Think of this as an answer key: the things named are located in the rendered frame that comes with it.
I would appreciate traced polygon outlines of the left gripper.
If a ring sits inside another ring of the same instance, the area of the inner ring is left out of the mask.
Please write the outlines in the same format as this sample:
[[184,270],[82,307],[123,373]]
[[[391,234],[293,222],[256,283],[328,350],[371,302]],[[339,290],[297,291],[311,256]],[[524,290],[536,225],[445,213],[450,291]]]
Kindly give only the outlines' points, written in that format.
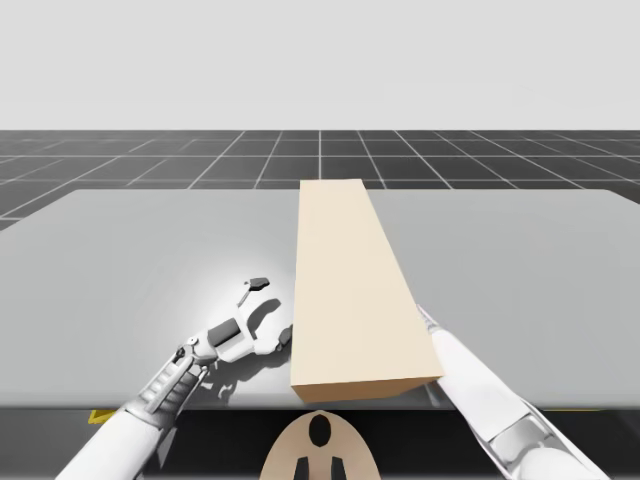
[[245,291],[236,303],[235,315],[208,331],[208,343],[223,362],[236,362],[250,354],[270,355],[281,351],[292,338],[293,326],[284,328],[275,337],[259,337],[254,340],[241,308],[254,293],[270,285],[266,277],[255,277],[244,282]]

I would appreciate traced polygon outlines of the tan robot part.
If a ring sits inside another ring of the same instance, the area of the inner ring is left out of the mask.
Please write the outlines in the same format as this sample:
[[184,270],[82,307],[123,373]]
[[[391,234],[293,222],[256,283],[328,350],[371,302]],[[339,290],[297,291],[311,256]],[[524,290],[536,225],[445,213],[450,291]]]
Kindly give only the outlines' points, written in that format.
[[344,418],[313,411],[273,443],[259,480],[381,480],[371,450]]

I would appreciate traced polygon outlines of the tall board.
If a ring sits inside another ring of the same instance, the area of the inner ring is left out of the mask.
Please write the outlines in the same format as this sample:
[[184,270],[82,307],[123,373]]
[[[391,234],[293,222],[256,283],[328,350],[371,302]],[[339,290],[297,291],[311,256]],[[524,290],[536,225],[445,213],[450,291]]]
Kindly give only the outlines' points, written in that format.
[[378,399],[443,374],[363,182],[302,181],[292,389],[306,403]]

